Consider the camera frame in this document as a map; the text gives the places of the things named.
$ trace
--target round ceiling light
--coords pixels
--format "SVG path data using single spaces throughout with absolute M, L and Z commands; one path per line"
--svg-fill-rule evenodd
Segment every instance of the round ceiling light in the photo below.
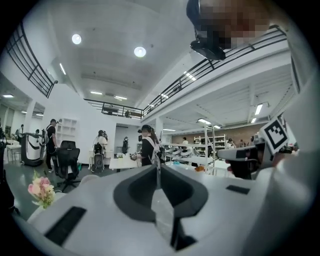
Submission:
M 72 36 L 72 42 L 75 44 L 75 45 L 78 45 L 81 43 L 81 36 L 78 35 L 78 34 L 74 34 Z
M 139 58 L 144 57 L 146 55 L 146 53 L 147 53 L 146 49 L 141 47 L 141 46 L 139 46 L 139 47 L 134 49 L 134 55 L 139 57 Z

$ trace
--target metal railing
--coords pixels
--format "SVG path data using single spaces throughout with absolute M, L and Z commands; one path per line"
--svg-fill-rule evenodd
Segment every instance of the metal railing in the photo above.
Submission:
M 184 88 L 191 85 L 194 81 L 201 79 L 202 77 L 208 75 L 212 71 L 222 67 L 223 65 L 234 61 L 244 55 L 252 53 L 261 48 L 282 42 L 287 40 L 287 35 L 282 31 L 277 25 L 272 25 L 269 27 L 267 33 L 261 37 L 254 39 L 249 44 L 225 50 L 224 60 L 211 61 L 204 59 L 198 64 L 186 70 L 179 78 L 177 78 L 172 84 L 170 84 L 166 89 L 164 89 L 153 101 L 151 101 L 148 106 L 143 110 L 143 117 L 149 112 L 153 111 L 155 108 L 166 102 L 169 98 L 183 90 Z
M 108 102 L 103 102 L 99 100 L 92 100 L 87 98 L 85 98 L 84 100 L 105 115 L 131 118 L 131 119 L 141 119 L 144 114 L 144 111 L 140 108 L 108 103 Z
M 5 49 L 25 77 L 48 98 L 54 82 L 48 77 L 33 53 L 22 22 L 11 35 Z

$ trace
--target flower bouquet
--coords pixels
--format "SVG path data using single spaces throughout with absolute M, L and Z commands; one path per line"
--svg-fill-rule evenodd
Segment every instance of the flower bouquet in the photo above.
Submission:
M 40 177 L 36 171 L 33 174 L 32 184 L 28 186 L 28 192 L 37 200 L 32 202 L 37 206 L 42 206 L 43 209 L 53 203 L 56 194 L 50 180 L 47 177 Z

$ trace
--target black shirt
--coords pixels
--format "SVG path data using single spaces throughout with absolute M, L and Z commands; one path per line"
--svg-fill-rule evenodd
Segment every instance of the black shirt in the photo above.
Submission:
M 150 144 L 147 139 L 142 139 L 142 149 L 141 149 L 141 165 L 148 166 L 151 165 L 150 159 L 152 159 L 152 155 L 154 153 L 154 147 Z
M 49 151 L 50 152 L 55 151 L 55 144 L 52 138 L 52 134 L 56 134 L 56 128 L 54 128 L 53 126 L 50 126 L 49 128 L 47 128 L 47 133 L 49 138 L 49 142 L 47 143 L 47 146 L 50 149 Z

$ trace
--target pink flower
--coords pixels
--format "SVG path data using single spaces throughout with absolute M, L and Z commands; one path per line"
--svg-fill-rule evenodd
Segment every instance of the pink flower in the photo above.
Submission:
M 40 184 L 41 184 L 41 185 L 44 185 L 44 184 L 50 185 L 50 180 L 49 180 L 48 178 L 41 177 L 40 179 L 41 179 L 41 180 L 40 180 Z
M 37 196 L 39 193 L 40 193 L 40 187 L 38 186 L 38 184 L 33 184 L 33 186 L 32 186 L 32 194 Z
M 29 186 L 28 186 L 28 192 L 29 192 L 30 194 L 33 193 L 33 192 L 32 192 L 33 186 L 34 186 L 34 185 L 32 185 L 32 184 L 29 184 Z

